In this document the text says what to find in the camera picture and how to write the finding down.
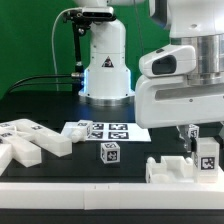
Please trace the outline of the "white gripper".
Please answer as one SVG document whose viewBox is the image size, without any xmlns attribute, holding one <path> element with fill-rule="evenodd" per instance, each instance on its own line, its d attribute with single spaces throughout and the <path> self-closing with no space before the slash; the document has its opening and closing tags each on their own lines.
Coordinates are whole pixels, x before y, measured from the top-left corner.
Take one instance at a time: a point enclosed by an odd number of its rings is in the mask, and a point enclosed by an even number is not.
<svg viewBox="0 0 224 224">
<path fill-rule="evenodd" d="M 224 120 L 224 84 L 191 86 L 196 68 L 190 45 L 167 45 L 139 60 L 142 75 L 135 89 L 135 121 L 141 128 L 179 126 L 187 152 L 193 137 L 187 124 Z"/>
</svg>

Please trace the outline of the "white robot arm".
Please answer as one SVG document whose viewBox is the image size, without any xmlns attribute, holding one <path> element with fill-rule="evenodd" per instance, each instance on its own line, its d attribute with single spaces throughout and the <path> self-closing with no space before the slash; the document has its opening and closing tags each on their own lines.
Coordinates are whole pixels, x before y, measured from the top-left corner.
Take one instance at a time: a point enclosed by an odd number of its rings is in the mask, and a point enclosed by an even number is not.
<svg viewBox="0 0 224 224">
<path fill-rule="evenodd" d="M 149 0 L 150 17 L 170 43 L 139 60 L 136 87 L 125 65 L 125 27 L 113 17 L 124 0 L 75 0 L 90 23 L 91 62 L 81 99 L 135 103 L 142 128 L 224 121 L 224 0 Z"/>
</svg>

